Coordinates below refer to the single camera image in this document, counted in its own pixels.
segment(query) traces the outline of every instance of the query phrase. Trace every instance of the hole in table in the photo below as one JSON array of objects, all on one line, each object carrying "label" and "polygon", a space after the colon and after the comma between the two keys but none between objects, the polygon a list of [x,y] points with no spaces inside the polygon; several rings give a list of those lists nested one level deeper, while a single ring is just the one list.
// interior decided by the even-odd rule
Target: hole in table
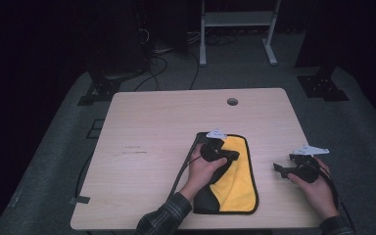
[{"label": "hole in table", "polygon": [[229,98],[227,100],[227,104],[230,106],[236,106],[238,105],[239,101],[236,98]]}]

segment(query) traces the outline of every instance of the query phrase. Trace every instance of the hand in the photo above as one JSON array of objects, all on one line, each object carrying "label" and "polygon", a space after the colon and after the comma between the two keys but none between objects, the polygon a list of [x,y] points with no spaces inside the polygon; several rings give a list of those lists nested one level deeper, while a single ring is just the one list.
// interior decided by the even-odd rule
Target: hand
[{"label": "hand", "polygon": [[198,191],[200,191],[200,189],[210,182],[213,173],[219,167],[227,163],[226,158],[222,158],[211,163],[207,162],[200,157],[201,146],[203,146],[203,144],[198,144],[191,155],[188,181],[179,191],[179,193],[190,202],[194,199],[195,195],[197,195]]},{"label": "hand", "polygon": [[[323,167],[321,170],[328,175],[329,167],[319,158],[315,157],[315,159],[319,162],[319,165]],[[313,183],[307,183],[293,173],[289,173],[288,178],[302,188],[307,201],[319,214],[322,220],[339,215],[339,212],[335,208],[334,197],[332,196],[331,189],[322,176],[319,176]]]}]

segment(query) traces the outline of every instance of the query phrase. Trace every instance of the person's arm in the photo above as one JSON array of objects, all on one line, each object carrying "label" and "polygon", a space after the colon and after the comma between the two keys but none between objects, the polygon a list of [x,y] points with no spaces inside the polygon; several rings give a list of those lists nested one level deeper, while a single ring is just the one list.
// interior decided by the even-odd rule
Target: person's arm
[{"label": "person's arm", "polygon": [[173,234],[191,211],[191,202],[198,191],[211,180],[216,169],[227,163],[226,158],[211,163],[199,158],[201,146],[197,145],[191,156],[189,176],[185,185],[157,211],[145,214],[139,220],[135,235]]},{"label": "person's arm", "polygon": [[[329,167],[322,160],[315,159],[322,166],[321,170],[329,174]],[[307,183],[292,173],[288,174],[288,177],[302,188],[307,201],[322,219],[319,227],[325,235],[354,234],[347,221],[335,208],[331,189],[323,177],[318,177],[313,183]]]}]

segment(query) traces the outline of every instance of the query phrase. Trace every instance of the white shelf frame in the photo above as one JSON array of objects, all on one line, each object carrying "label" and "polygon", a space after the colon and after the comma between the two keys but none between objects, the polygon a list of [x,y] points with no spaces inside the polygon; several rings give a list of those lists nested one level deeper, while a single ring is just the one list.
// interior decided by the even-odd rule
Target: white shelf frame
[{"label": "white shelf frame", "polygon": [[277,65],[276,57],[271,49],[271,39],[276,26],[277,16],[281,0],[276,0],[273,11],[260,12],[206,12],[205,0],[201,6],[201,44],[200,44],[200,66],[207,65],[206,50],[206,27],[210,26],[256,26],[268,25],[267,37],[262,40],[267,58],[272,66]]}]

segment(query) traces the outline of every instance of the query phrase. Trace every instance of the dark background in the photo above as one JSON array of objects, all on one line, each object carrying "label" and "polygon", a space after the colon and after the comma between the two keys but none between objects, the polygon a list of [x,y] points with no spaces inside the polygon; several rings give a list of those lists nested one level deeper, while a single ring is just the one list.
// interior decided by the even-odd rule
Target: dark background
[{"label": "dark background", "polygon": [[[135,8],[134,3],[142,5]],[[258,6],[252,0],[208,3],[211,9],[221,6],[227,11],[260,9],[270,1]],[[128,39],[138,36],[136,27],[150,27],[154,38],[183,47],[186,30],[199,28],[199,7],[200,1],[170,0],[0,1],[0,214],[65,95],[89,63],[144,69],[149,53]],[[166,24],[166,17],[176,24]],[[376,108],[376,2],[283,1],[276,30],[304,29],[297,67],[317,67],[325,57],[332,58],[356,78]],[[136,45],[129,46],[131,41]]]}]

